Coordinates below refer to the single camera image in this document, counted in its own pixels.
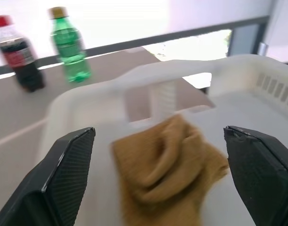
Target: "white wall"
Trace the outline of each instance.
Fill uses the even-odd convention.
[[[264,42],[268,45],[266,56],[288,62],[288,0],[277,1]]]
[[[273,0],[0,0],[39,58],[55,55],[47,9],[66,6],[86,48],[267,16]]]

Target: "dark soda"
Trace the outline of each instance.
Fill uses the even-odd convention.
[[[36,66],[36,59],[28,41],[8,28],[9,24],[6,16],[0,16],[0,29],[3,29],[0,32],[0,51],[25,91],[34,92],[43,88],[43,75]]]

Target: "green bottle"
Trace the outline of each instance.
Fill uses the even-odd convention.
[[[64,7],[51,8],[54,29],[51,34],[61,61],[64,63],[68,81],[81,82],[90,77],[85,51],[81,46],[81,37],[67,19]]]

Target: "gold bottle cap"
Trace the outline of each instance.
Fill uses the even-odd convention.
[[[65,7],[54,7],[49,10],[54,19],[63,18],[67,16]]]

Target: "table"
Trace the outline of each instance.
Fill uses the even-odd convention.
[[[114,79],[132,68],[159,60],[144,48],[88,59],[92,77],[82,83],[65,81],[62,66],[43,70],[46,87],[24,93],[15,78],[0,80],[0,209],[34,166],[46,110],[57,96],[84,85]],[[176,81],[177,107],[212,106],[212,102],[184,79]],[[131,121],[149,117],[147,87],[129,90],[126,104]]]

